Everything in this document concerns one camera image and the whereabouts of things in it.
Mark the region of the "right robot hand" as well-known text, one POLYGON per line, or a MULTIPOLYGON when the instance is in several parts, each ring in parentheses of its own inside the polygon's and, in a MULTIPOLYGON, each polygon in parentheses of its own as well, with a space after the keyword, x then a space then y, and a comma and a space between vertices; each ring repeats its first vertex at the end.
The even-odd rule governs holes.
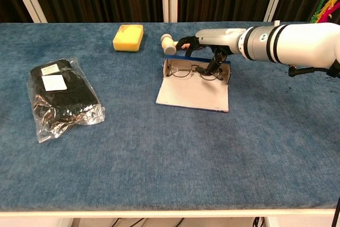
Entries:
POLYGON ((196 71, 201 75, 210 76, 218 71, 229 55, 240 53, 238 42, 245 31, 242 28, 202 29, 194 36, 181 38, 176 44, 176 49, 181 49, 189 44, 185 53, 188 57, 196 49, 210 47, 214 57, 206 68, 196 68, 196 71))

